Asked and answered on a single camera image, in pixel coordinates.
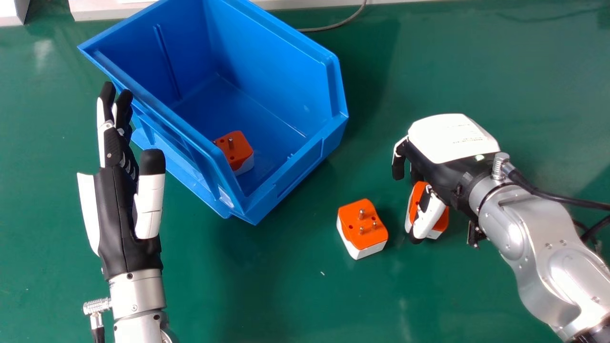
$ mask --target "blue storage container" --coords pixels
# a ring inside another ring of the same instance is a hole
[[[133,141],[223,218],[257,224],[343,136],[337,57],[248,0],[161,0],[79,48],[133,92]],[[212,143],[236,130],[237,177]]]

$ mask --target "green table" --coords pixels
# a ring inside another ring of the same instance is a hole
[[[463,112],[536,184],[608,201],[604,3],[374,5],[353,24],[311,34],[342,63],[351,118],[339,149],[257,227],[219,218],[168,178],[162,256],[181,341],[558,341],[521,305],[491,244],[466,246],[463,216],[452,213],[436,242],[405,240],[410,188],[392,180],[390,157],[415,119]],[[278,15],[316,26],[353,10]],[[76,172],[98,165],[105,77],[76,45],[114,23],[74,23],[63,1],[39,0],[27,26],[0,29],[0,342],[90,342],[81,305],[108,294],[76,184]],[[365,197],[390,240],[353,261],[335,217]],[[601,216],[573,213],[588,224]]]

